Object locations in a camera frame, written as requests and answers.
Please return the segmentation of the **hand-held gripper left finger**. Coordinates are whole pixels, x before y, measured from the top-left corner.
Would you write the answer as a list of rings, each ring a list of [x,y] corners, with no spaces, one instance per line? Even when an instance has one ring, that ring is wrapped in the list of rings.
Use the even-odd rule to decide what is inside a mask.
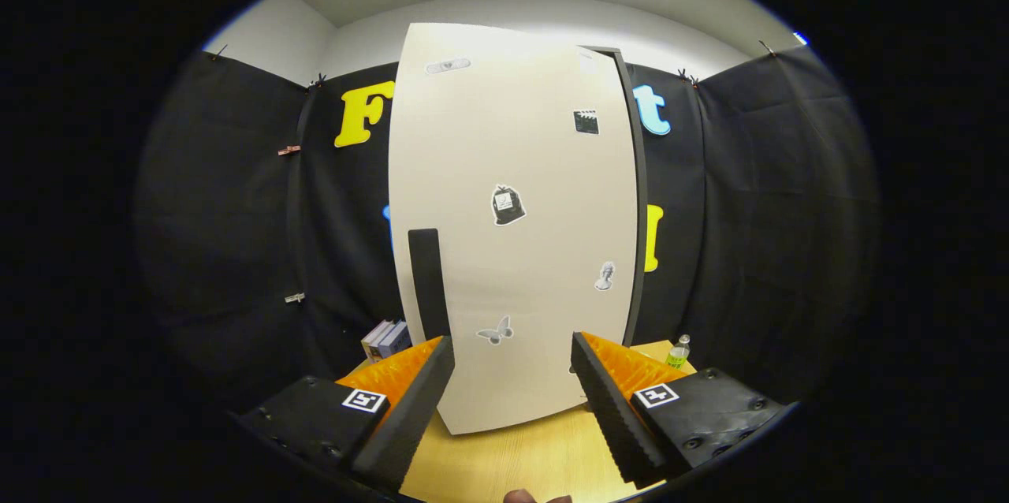
[[[396,494],[454,367],[452,339],[434,337],[339,380],[303,376],[232,418],[312,475]]]

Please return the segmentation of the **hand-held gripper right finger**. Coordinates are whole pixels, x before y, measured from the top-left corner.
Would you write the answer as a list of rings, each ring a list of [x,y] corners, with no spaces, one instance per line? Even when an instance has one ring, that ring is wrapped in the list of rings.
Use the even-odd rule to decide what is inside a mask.
[[[620,477],[638,488],[711,475],[793,413],[716,367],[686,374],[588,332],[571,337],[571,367]]]

